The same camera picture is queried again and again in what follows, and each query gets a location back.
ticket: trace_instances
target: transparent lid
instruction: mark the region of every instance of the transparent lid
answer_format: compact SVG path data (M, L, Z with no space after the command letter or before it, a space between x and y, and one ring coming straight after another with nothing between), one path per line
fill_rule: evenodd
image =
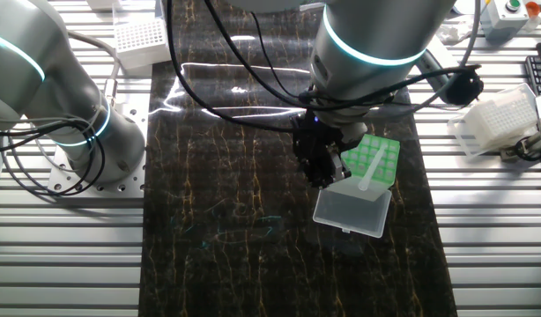
M389 190L371 202L324 189L317 198L314 221L341 228L343 232L358 232L380 238L391 198L392 192Z

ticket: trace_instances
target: marble surface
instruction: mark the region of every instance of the marble surface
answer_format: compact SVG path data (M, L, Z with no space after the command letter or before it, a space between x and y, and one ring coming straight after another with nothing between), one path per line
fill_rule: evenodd
M241 52L272 76L243 11L215 3ZM227 48L202 1L175 0L174 37L195 91L227 114L288 126ZM259 15L287 88L308 87L321 11ZM456 316L413 118L371 122L401 142L381 239L319 225L290 136L223 122L170 63L153 68L140 316Z

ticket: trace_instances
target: black cable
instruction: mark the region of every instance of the black cable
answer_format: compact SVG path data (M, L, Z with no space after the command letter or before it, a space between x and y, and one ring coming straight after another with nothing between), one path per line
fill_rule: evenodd
M72 187L70 188L67 188L65 189L64 191L62 192L55 192L53 190L50 190L46 187L44 187L43 185L41 185L36 179L34 179L27 171L26 169L23 167L21 161L19 160L19 157L18 157L18 154L16 153L16 148L19 147L20 145L23 145L23 144L26 144L38 137L41 137L41 136L44 136L45 134L47 134L49 131L53 132L57 129L61 129L61 128L64 128L65 126L71 126L75 129L78 129L79 131L81 131L81 133L83 134L83 137L85 138L86 140L86 144L87 146L89 147L89 149L91 150L89 152L89 155L90 155L90 160L89 160L89 163L86 167L86 170L85 170L85 173L83 174L83 176L80 178L80 180L75 184L73 185ZM84 191L86 191L87 189L89 189L94 183L96 183L96 181L98 181L99 177L102 175L102 173L104 172L104 167L105 167L105 162L106 162L106 155L105 155L105 152L104 152L104 148L102 146L102 143L101 141L99 140L98 137L96 137L95 135L92 135L92 136L88 136L87 133L85 132L85 128L86 127L83 127L80 123L75 123L75 122L67 122L67 123L58 123L56 125L53 125L51 127L47 127L45 129L33 129L33 130L28 130L28 131L24 131L24 132L2 132L0 131L0 136L7 136L9 137L9 140L11 142L11 136L24 136L24 135L27 135L29 133L36 133L37 134L35 136L31 136L31 137L28 137L26 140L22 141L22 142L18 142L16 144L11 144L9 146L6 146L6 147L3 147L2 146L2 138L1 138L1 142L0 142L0 152L2 154L2 157L3 157L3 161L4 161L4 164L6 165L6 168L8 169L9 173L11 174L12 178L25 190L29 191L30 193L34 194L34 195L37 195L37 196L44 196L44 195L48 195L48 196L69 196L69 195L78 195ZM92 168L92 164L93 164L93 160L94 160L94 152L92 151L92 144L91 144L91 140L95 140L97 145L99 146L100 148L100 152L101 152L101 158L102 158L102 162L101 162L101 165L100 165L100 170L98 171L97 175L94 177L94 179L85 187L85 188L81 188L80 190L78 190L77 192L75 193L69 193L70 191L72 191L73 189L78 189L80 187L80 185L82 184L82 182L84 181L84 179L86 178L86 176L88 176L88 174L90 173L91 171L91 168ZM6 159L5 155L4 155L4 152L7 151L7 150L11 150L12 151L12 155L14 156L15 160L16 160L16 163L18 164L19 166L19 169L20 171L26 175L26 177L32 181L34 183L34 185L38 186L39 188L43 189L43 190L46 190L47 193L42 193L42 192L38 192L34 189L31 189L31 188L28 188L24 183L22 183L17 177L15 177L15 175L13 174L13 172L11 171L10 169L10 165L8 164L8 160Z
M443 69L443 70L432 71L432 72L429 72L429 73L426 73L426 74L422 74L420 76L410 78L410 79L402 81L400 83L391 85L389 87L385 87L385 88L383 88L383 89L381 89L381 90L379 90L377 92L370 93L370 94L368 94L366 96L357 98L355 100L346 100L346 101L344 101L344 102L342 102L342 103L340 103L338 105L331 106L331 107L316 107L316 106L311 106L311 105L307 105L307 104L301 104L299 102L292 101L292 100L288 99L285 95L283 95L282 93L276 91L274 88L272 88L267 83L265 83L256 74L256 72L253 70L251 65L249 65L249 63L245 60L245 58L243 58L243 56L241 55L241 52L239 51L239 49L233 43L233 40L231 39L231 36L229 35L226 28L224 27L224 24L222 23L221 19L218 16L218 13L214 9L213 5L211 4L211 1L210 0L204 0L204 2L206 4L206 7L208 8L208 10L210 11L211 16L212 16L214 22L216 23L216 26L218 27L219 32L224 37L224 40L226 40L227 45L233 51L233 54L235 55L235 57L237 57L237 59L240 61L240 63L249 72L249 74L251 74L251 76L253 76L253 78L262 87L264 87L268 92L270 92L271 94L273 94L274 96L276 96L280 100L284 101L285 103L287 103L287 104L289 104L291 106L301 107L301 108L304 108L304 109L307 109L307 110L334 111L334 110L345 109L345 108L348 108L348 107L361 106L362 104L364 104L364 103L366 103L368 101L374 101L374 99L376 99L376 98L380 98L383 95L389 94L389 93L394 92L394 91L396 91L398 89L402 89L402 88L406 87L407 85L415 84L418 81L421 81L421 80L424 80L424 79L427 79L427 78L430 78L430 77L438 77L438 76L441 76L441 75L448 75L450 73L471 72L471 71L474 71L474 70L476 70L476 69L478 69L480 67L479 65L471 65L471 66L465 66L465 67L454 67L454 68L448 68L448 69Z
M514 145L514 152L519 157L519 159L526 160L529 162L536 162L541 160L541 152L538 156L532 157L530 155L527 155L524 150L523 141L529 139L528 136L524 137L523 139L517 141L517 143Z
M231 122L240 124L246 127L251 128L257 128L257 129L264 129L268 131L273 132L282 132L282 133L294 133L297 132L297 129L288 129L288 128L280 128L275 126L269 126L269 125L263 125L258 124L254 122L248 122L243 121L239 119L235 119L229 115L222 114L216 109L214 109L212 106L210 106L207 102L203 101L196 93L190 88L189 84L186 82L186 78L181 74L181 65L179 64L178 60L176 59L176 53L174 52L174 39L173 39L173 1L167 0L167 38L168 38L168 48L169 52L171 53L171 60L173 62L174 72L176 73L176 76L179 78L179 81L181 82L182 88L187 92L187 94L198 104L200 107L203 107L204 109L208 110L211 114L215 114L216 116Z
M255 15L254 12L251 12L251 16L253 16L253 20L255 21L255 24L256 24L256 31L259 33L259 41L261 42L261 49L263 50L264 59L267 60L267 63L269 64L270 71L272 72L272 75L273 75L274 78L277 80L277 83L278 83L278 85L280 86L280 88L282 88L282 90L285 91L286 94L288 94L288 95L291 96L291 97L294 97L294 98L298 99L299 96L296 96L295 94L289 92L289 91L286 89L286 87L284 87L284 85L282 85L282 82L281 82L280 79L278 78L278 74L277 74L277 72L274 70L274 67L272 66L271 59L269 58L269 55L267 54L267 50L266 50L266 48L264 47L264 43L263 43L263 33L261 32L261 25L259 24L259 19L256 17L256 15Z
M30 136L26 138L25 140L20 141L16 144L10 144L5 147L0 147L0 152L8 151L8 150L11 150L12 148L17 148L21 145L27 144L35 140L36 138L45 136L46 134L57 131L59 129L62 129L65 127L75 127L75 126L76 124L74 122L65 122L65 123L57 123L56 125L52 125L43 129L31 129L31 130L22 131L22 132L0 131L0 136L30 136L37 133L34 136Z

